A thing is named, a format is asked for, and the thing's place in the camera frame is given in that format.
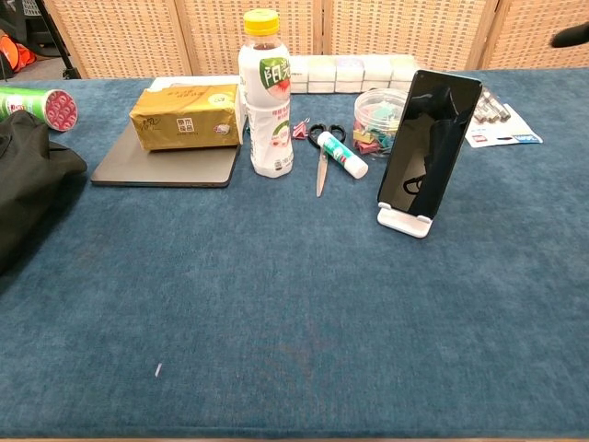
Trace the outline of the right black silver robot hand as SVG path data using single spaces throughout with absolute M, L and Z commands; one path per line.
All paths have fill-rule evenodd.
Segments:
M 553 48 L 567 48 L 586 44 L 589 41 L 589 25 L 584 23 L 566 28 L 553 36 L 550 45 Z

